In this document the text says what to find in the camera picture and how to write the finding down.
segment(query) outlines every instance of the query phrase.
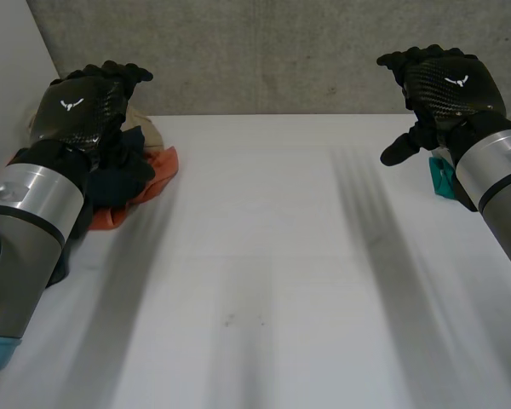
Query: white tabletop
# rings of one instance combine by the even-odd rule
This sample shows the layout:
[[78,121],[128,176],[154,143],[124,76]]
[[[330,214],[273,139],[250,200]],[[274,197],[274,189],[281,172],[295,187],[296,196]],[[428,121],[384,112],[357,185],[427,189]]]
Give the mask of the white tabletop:
[[90,233],[2,408],[511,409],[511,265],[378,162],[409,115],[158,117],[181,170]]

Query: concrete wall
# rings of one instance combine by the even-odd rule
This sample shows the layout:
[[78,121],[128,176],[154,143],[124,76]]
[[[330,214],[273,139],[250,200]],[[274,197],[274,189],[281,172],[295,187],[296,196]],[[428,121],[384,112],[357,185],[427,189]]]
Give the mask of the concrete wall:
[[511,112],[511,0],[28,0],[60,73],[106,59],[155,73],[147,113],[404,112],[375,64],[413,45],[483,60]]
[[0,0],[0,168],[57,71],[24,0]]

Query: robotic hand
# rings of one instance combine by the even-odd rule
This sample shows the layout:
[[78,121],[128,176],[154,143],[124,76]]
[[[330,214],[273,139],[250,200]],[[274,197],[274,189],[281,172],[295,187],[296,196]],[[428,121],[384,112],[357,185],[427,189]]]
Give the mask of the robotic hand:
[[448,149],[456,195],[467,194],[511,260],[511,121],[485,65],[439,45],[386,54],[376,62],[393,72],[407,109],[418,118],[384,150],[381,162],[399,164],[421,147]]
[[153,168],[121,143],[134,64],[86,66],[45,92],[31,147],[0,175],[0,369],[25,332],[79,211],[89,172],[118,167],[141,181]]

